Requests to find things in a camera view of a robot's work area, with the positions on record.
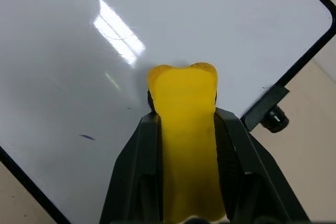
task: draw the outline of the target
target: blue mark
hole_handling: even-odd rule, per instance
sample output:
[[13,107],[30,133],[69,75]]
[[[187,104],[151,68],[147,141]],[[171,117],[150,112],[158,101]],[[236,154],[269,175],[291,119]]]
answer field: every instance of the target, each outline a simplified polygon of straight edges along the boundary
[[88,135],[80,135],[80,136],[85,137],[85,138],[90,139],[90,140],[95,140],[94,138],[92,138],[91,136],[88,136]]

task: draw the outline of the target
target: beige floor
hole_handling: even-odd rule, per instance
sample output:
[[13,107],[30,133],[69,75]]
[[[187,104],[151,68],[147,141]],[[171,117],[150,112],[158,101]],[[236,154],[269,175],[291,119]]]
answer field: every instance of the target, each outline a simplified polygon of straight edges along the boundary
[[[317,57],[336,57],[335,49],[336,38]],[[310,62],[287,88],[280,106],[289,126],[277,134],[258,126],[253,135],[272,153],[309,217],[335,221],[336,84]],[[2,163],[0,223],[55,223]]]

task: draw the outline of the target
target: yellow object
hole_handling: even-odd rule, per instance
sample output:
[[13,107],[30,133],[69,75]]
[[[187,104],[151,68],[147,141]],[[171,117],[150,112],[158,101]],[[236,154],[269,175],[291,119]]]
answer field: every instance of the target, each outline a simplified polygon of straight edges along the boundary
[[164,221],[221,219],[225,209],[214,125],[216,69],[207,63],[161,65],[150,70],[148,83],[162,124]]

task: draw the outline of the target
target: black mount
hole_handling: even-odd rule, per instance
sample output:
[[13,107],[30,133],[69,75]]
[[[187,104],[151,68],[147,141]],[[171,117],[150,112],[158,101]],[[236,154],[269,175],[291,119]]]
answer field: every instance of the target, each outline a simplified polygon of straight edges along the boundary
[[[274,158],[241,120],[216,108],[214,123],[220,190],[230,222],[311,223]],[[141,119],[115,162],[100,224],[163,222],[161,132],[155,112]]]
[[241,118],[248,131],[252,131],[261,123],[272,133],[282,131],[289,123],[284,111],[277,105],[289,90],[280,85],[274,85],[261,99]]

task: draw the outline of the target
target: whiteboard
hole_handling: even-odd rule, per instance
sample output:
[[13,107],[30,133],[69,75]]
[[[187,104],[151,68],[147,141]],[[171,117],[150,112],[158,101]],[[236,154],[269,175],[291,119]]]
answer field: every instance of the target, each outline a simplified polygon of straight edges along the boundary
[[319,0],[0,6],[0,146],[75,224],[99,221],[150,68],[213,64],[217,106],[241,117],[332,24]]

